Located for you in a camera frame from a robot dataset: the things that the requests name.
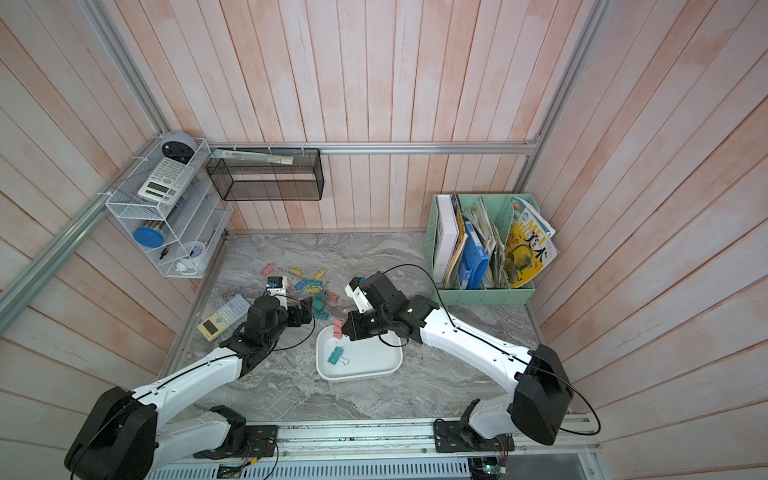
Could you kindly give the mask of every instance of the ventilation grille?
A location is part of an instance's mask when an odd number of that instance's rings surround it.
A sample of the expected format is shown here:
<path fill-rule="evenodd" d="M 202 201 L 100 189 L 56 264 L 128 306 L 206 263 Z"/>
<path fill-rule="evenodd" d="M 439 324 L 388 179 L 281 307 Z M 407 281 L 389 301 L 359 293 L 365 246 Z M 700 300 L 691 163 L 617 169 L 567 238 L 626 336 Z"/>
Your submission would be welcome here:
<path fill-rule="evenodd" d="M 249 465 L 241 478 L 266 477 L 271 458 Z M 216 478 L 217 464 L 180 463 L 152 472 L 147 480 Z M 271 478 L 323 478 L 325 480 L 377 480 L 386 478 L 469 478 L 466 458 L 405 458 L 381 460 L 296 461 L 278 464 Z"/>

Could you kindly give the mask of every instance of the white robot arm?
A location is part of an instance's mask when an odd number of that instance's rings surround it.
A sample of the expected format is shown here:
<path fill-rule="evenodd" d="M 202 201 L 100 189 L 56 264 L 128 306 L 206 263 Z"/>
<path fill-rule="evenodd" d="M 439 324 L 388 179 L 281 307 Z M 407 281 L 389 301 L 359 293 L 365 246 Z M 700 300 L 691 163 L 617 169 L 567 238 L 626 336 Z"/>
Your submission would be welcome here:
<path fill-rule="evenodd" d="M 573 397 L 568 377 L 554 350 L 535 351 L 504 342 L 416 295 L 410 299 L 383 273 L 354 278 L 345 287 L 357 306 L 342 332 L 354 341 L 392 330 L 399 337 L 433 346 L 464 360 L 507 391 L 495 399 L 473 402 L 468 433 L 484 439 L 515 430 L 552 445 Z"/>
<path fill-rule="evenodd" d="M 272 352 L 285 328 L 312 320 L 311 303 L 286 303 L 285 277 L 269 277 L 268 282 L 267 295 L 253 302 L 247 321 L 204 358 L 132 392 L 115 387 L 104 393 L 65 457 L 73 475 L 83 480 L 140 480 L 192 454 L 225 458 L 253 446 L 255 438 L 272 435 L 274 440 L 276 427 L 270 434 L 260 425 L 256 437 L 255 427 L 247 427 L 243 416 L 225 406 L 166 426 L 200 397 L 249 373 Z M 408 299 L 380 272 L 364 281 L 353 279 L 345 290 L 357 305 L 342 328 L 352 341 L 392 330 L 464 360 L 507 391 L 496 399 L 475 400 L 467 408 L 462 428 L 467 430 L 468 447 L 472 437 L 491 439 L 515 426 L 538 442 L 554 442 L 573 394 L 560 381 L 567 382 L 567 377 L 552 350 L 539 346 L 532 352 L 503 342 L 423 296 Z M 270 449 L 268 442 L 255 443 L 266 446 L 263 453 Z"/>

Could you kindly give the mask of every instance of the marble table surface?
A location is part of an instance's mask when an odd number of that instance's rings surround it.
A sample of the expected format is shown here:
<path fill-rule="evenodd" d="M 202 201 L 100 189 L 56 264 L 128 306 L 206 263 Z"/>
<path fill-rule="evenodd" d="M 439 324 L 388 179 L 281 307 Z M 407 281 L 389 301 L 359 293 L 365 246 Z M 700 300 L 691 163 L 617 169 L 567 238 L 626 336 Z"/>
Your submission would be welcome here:
<path fill-rule="evenodd" d="M 317 334 L 334 318 L 346 318 L 354 307 L 343 293 L 353 276 L 368 276 L 400 263 L 424 266 L 424 233 L 286 233 L 237 235 L 228 239 L 229 253 L 202 318 L 208 317 L 234 294 L 249 301 L 259 296 L 268 263 L 271 275 L 297 278 L 288 270 L 297 265 L 312 276 L 320 267 L 327 288 L 341 299 L 330 309 L 330 318 L 318 320 L 312 336 L 295 349 L 275 352 L 242 379 L 221 386 L 184 410 L 176 420 L 188 419 L 216 405 L 226 405 L 251 422 L 278 420 L 389 419 L 461 415 L 475 398 L 501 395 L 502 388 L 477 369 L 430 346 L 410 342 L 403 348 L 402 366 L 391 376 L 355 382 L 329 383 L 315 367 Z M 387 274 L 407 296 L 431 297 L 432 286 L 421 270 L 401 267 Z M 520 306 L 450 306 L 458 318 L 500 339 L 535 348 L 538 337 L 531 319 Z M 196 326 L 182 365 L 205 356 L 228 338 L 230 327 L 212 343 Z M 287 329 L 279 346 L 304 338 L 310 325 Z"/>

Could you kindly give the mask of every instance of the magazine cover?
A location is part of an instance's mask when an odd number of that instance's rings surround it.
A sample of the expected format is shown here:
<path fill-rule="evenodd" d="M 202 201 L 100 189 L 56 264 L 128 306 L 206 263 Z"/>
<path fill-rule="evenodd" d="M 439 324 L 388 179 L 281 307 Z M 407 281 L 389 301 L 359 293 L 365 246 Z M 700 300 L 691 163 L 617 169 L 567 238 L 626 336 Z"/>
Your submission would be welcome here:
<path fill-rule="evenodd" d="M 512 226 L 505 247 L 504 270 L 509 288 L 525 285 L 558 255 L 552 243 L 554 229 L 525 200 L 511 199 L 514 210 Z"/>

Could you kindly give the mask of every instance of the pink wooden wall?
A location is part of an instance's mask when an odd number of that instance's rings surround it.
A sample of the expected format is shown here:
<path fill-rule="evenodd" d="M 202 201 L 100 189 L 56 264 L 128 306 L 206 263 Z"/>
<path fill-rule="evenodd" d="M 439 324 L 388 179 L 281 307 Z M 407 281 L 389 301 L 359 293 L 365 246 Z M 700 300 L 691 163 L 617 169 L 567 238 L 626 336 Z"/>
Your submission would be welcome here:
<path fill-rule="evenodd" d="M 528 184 L 561 251 L 531 304 L 619 479 L 768 476 L 766 25 L 615 2 Z"/>
<path fill-rule="evenodd" d="M 154 134 L 75 0 L 0 2 L 0 291 Z M 157 378 L 194 292 L 103 221 L 0 339 L 0 476 L 68 478 L 96 399 Z"/>
<path fill-rule="evenodd" d="M 104 0 L 174 128 L 210 141 L 523 141 L 594 0 Z M 324 157 L 320 202 L 238 202 L 238 230 L 424 227 L 517 155 Z"/>

